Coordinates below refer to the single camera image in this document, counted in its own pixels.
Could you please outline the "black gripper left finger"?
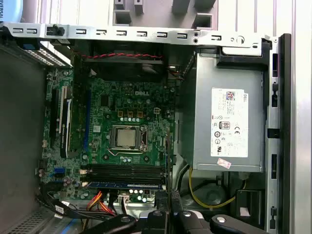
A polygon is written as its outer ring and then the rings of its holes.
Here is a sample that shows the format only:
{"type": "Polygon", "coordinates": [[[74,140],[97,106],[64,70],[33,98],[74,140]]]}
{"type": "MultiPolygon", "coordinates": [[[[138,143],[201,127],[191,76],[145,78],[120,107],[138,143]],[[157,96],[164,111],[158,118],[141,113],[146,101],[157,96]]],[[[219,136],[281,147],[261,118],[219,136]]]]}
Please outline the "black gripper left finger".
{"type": "Polygon", "coordinates": [[[156,192],[156,208],[143,211],[139,218],[119,214],[104,222],[105,234],[166,234],[170,231],[169,196],[167,192],[156,192]]]}

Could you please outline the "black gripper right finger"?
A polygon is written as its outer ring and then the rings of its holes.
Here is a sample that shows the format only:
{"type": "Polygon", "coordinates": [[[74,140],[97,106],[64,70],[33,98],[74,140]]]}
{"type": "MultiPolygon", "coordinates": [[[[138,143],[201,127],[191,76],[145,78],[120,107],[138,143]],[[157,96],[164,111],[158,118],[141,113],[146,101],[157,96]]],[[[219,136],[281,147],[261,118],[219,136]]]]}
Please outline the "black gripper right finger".
{"type": "Polygon", "coordinates": [[[171,211],[177,234],[265,234],[260,228],[225,214],[217,214],[206,221],[202,213],[185,210],[178,191],[171,192],[171,211]]]}

